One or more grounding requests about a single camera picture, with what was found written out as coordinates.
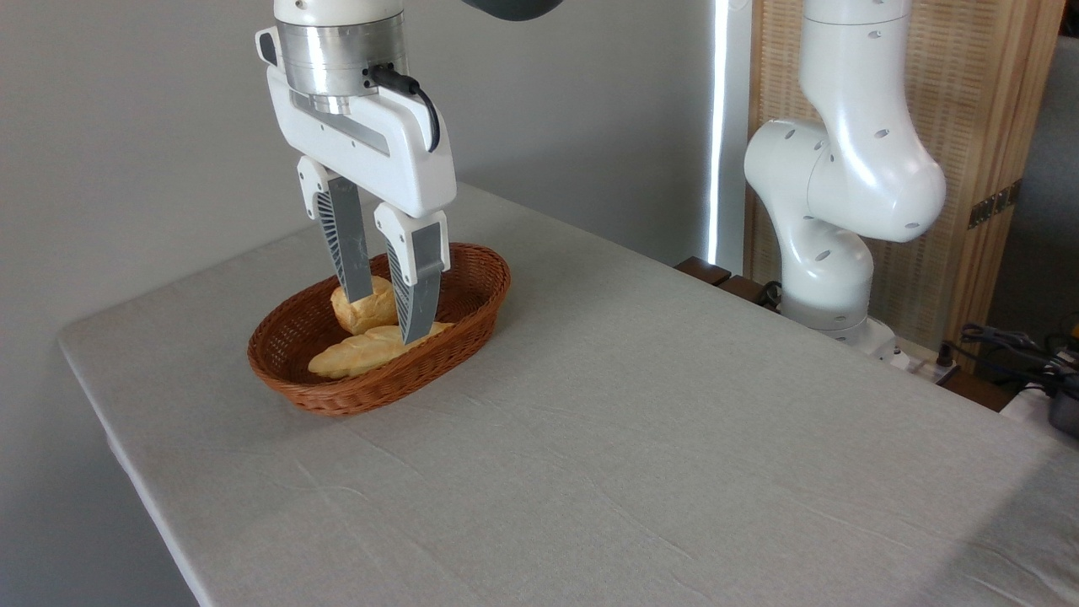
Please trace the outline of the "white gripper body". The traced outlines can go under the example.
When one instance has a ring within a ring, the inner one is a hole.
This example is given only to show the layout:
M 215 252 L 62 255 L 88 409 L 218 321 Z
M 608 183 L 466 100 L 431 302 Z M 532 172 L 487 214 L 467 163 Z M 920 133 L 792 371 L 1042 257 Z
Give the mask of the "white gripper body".
M 317 111 L 289 88 L 285 73 L 267 68 L 267 86 L 286 142 L 412 218 L 443 210 L 456 197 L 448 134 L 429 150 L 429 111 L 423 101 L 378 89 L 351 97 L 345 115 Z

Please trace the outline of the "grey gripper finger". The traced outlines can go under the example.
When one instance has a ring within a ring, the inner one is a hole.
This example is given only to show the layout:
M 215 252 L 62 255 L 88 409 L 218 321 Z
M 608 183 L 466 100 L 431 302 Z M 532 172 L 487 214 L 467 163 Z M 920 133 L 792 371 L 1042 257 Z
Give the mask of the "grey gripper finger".
M 320 226 L 346 301 L 373 295 L 357 185 L 308 155 L 299 158 L 297 173 L 305 211 Z
M 443 272 L 450 270 L 446 213 L 412 218 L 382 202 L 374 218 L 386 242 L 401 339 L 405 345 L 411 345 L 429 335 Z

